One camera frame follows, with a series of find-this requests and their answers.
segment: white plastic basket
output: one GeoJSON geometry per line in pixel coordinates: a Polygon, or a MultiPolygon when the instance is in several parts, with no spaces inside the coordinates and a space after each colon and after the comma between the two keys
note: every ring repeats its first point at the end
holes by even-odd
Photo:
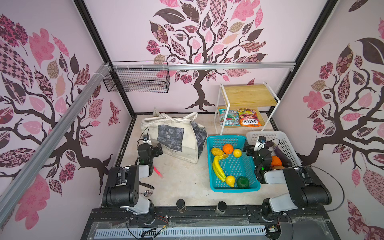
{"type": "Polygon", "coordinates": [[[287,135],[281,131],[253,131],[247,132],[247,141],[250,145],[255,145],[259,136],[266,137],[267,141],[274,138],[280,139],[279,149],[287,156],[292,162],[292,167],[301,166],[301,160],[297,156],[295,150],[292,147],[287,135]]]}

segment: candy bag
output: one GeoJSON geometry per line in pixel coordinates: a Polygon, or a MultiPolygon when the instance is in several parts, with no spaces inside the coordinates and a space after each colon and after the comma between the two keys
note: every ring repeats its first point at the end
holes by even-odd
{"type": "Polygon", "coordinates": [[[245,127],[260,127],[261,123],[256,111],[252,109],[237,109],[239,113],[240,125],[245,127]]]}
{"type": "MultiPolygon", "coordinates": [[[[227,109],[219,109],[219,115],[220,115],[220,125],[223,126],[225,112],[227,109]]],[[[227,119],[225,120],[226,126],[240,126],[239,123],[239,114],[237,111],[234,110],[228,110],[227,119]]]]}

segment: wooden shelf board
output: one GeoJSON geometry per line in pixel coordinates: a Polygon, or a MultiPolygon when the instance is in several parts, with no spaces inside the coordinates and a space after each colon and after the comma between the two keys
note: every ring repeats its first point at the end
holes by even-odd
{"type": "Polygon", "coordinates": [[[224,89],[231,104],[231,109],[256,109],[258,107],[271,107],[277,105],[276,100],[264,84],[228,86],[224,87],[224,89]]]}

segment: wire mesh basket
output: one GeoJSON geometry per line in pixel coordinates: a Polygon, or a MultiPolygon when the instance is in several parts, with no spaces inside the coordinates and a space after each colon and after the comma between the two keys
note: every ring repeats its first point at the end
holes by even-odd
{"type": "Polygon", "coordinates": [[[104,78],[108,92],[168,93],[170,76],[166,61],[124,62],[142,64],[120,65],[118,68],[113,68],[104,78]]]}

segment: lemon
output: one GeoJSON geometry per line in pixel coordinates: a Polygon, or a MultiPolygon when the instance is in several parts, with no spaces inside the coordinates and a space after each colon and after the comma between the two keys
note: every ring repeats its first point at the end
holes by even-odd
{"type": "Polygon", "coordinates": [[[228,184],[230,187],[235,186],[235,177],[232,175],[229,175],[228,177],[225,178],[225,183],[228,184]]]}
{"type": "Polygon", "coordinates": [[[235,157],[241,157],[242,154],[243,154],[243,152],[242,152],[240,149],[235,149],[235,150],[233,151],[233,155],[234,155],[235,157]]]}

